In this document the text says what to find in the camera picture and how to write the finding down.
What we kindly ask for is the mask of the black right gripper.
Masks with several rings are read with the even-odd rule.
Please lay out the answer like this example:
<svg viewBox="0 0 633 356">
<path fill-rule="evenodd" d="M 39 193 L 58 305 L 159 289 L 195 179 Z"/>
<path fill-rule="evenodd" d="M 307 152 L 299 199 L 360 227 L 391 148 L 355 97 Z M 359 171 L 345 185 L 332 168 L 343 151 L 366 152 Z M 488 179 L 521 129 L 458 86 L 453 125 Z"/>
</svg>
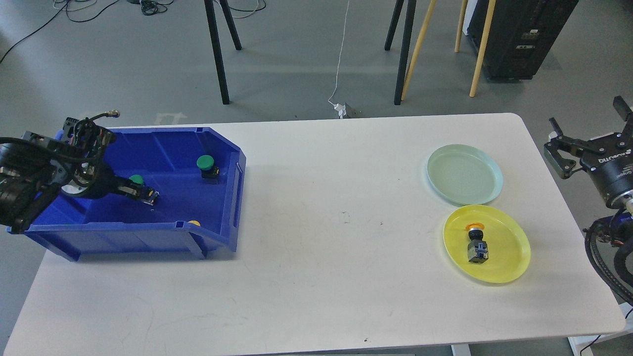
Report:
<svg viewBox="0 0 633 356">
<path fill-rule="evenodd" d="M 624 130 L 633 128 L 633 111 L 621 95 L 613 98 L 613 108 L 625 122 Z M 611 133 L 590 140 L 565 136 L 554 117 L 549 118 L 552 132 L 544 144 L 544 156 L 556 174 L 568 179 L 583 171 L 592 180 L 607 208 L 632 205 L 632 144 L 623 133 Z"/>
</svg>

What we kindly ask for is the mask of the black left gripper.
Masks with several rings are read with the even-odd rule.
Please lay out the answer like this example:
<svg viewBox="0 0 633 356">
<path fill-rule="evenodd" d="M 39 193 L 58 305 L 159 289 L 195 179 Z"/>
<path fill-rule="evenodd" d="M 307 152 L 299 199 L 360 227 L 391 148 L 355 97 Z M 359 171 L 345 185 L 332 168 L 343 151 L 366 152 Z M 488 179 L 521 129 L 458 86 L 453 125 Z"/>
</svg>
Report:
<svg viewBox="0 0 633 356">
<path fill-rule="evenodd" d="M 143 191 L 145 188 L 145 184 L 116 176 L 111 165 L 102 162 L 99 165 L 82 164 L 72 173 L 70 182 L 62 187 L 62 193 L 88 200 L 99 200 L 108 194 L 117 194 L 147 205 L 155 205 L 159 192 Z"/>
</svg>

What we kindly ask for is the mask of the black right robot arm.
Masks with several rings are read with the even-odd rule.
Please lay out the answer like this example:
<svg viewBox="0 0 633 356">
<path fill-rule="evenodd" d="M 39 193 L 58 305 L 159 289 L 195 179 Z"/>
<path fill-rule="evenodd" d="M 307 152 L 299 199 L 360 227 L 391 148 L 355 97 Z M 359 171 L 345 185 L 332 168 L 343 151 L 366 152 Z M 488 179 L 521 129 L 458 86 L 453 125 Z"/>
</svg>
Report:
<svg viewBox="0 0 633 356">
<path fill-rule="evenodd" d="M 555 119 L 544 144 L 544 157 L 562 179 L 583 171 L 590 176 L 613 216 L 597 219 L 584 230 L 584 248 L 595 272 L 624 302 L 632 302 L 632 272 L 627 259 L 632 254 L 632 109 L 621 96 L 613 107 L 624 120 L 621 132 L 589 140 L 564 135 Z"/>
</svg>

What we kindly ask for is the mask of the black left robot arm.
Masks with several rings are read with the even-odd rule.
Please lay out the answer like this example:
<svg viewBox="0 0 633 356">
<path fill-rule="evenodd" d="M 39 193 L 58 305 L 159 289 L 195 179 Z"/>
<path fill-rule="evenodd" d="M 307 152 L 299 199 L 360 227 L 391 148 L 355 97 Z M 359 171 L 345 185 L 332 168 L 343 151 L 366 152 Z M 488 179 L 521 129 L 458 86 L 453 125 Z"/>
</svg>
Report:
<svg viewBox="0 0 633 356">
<path fill-rule="evenodd" d="M 68 117 L 59 139 L 32 132 L 2 137 L 1 224 L 22 234 L 61 194 L 88 200 L 117 194 L 153 205 L 158 191 L 140 178 L 117 176 L 104 159 L 116 137 L 96 121 L 119 115 L 110 110 L 81 120 Z"/>
</svg>

